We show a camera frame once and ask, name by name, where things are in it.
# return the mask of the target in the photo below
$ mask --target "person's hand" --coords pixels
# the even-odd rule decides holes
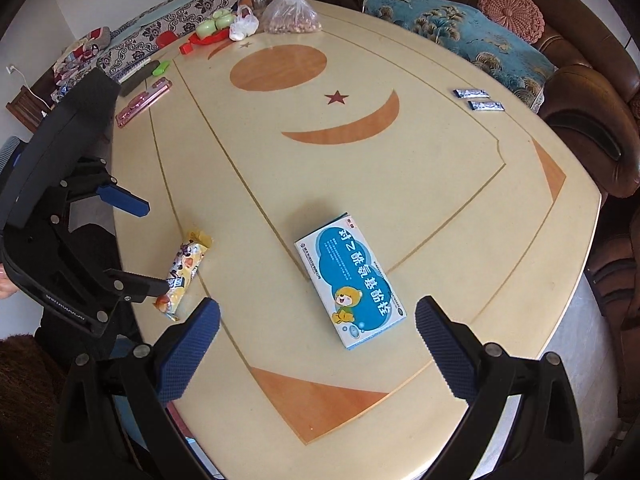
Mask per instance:
[[[4,272],[4,264],[0,264],[0,300],[5,300],[16,292],[18,292],[18,287],[7,277]]]

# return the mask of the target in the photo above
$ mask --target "orange circle inlay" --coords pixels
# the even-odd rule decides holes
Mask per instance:
[[[229,79],[241,90],[270,92],[311,81],[325,68],[326,56],[312,46],[278,45],[238,61]]]

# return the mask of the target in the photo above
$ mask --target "floor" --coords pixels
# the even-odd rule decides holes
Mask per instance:
[[[578,406],[584,465],[588,471],[620,420],[616,400],[618,379],[609,332],[584,276],[546,351],[560,355],[569,376]],[[517,407],[518,398],[511,397],[473,478],[494,468]]]

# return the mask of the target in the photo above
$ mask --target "white plastic bag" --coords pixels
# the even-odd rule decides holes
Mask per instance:
[[[249,14],[245,17],[242,16],[243,9],[249,11]],[[254,35],[255,31],[258,30],[258,25],[260,25],[260,23],[258,22],[258,18],[254,16],[251,7],[246,5],[238,6],[238,15],[229,27],[229,39],[242,41],[244,38]]]
[[[322,30],[318,14],[305,0],[273,0],[264,9],[262,24],[270,34]]]

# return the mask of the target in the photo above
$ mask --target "red star inlay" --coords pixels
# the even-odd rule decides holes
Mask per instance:
[[[344,104],[344,100],[349,96],[348,95],[340,95],[340,92],[338,92],[336,90],[334,95],[325,95],[324,97],[328,97],[329,98],[329,102],[327,104],[330,105],[331,103],[342,103],[342,104]]]

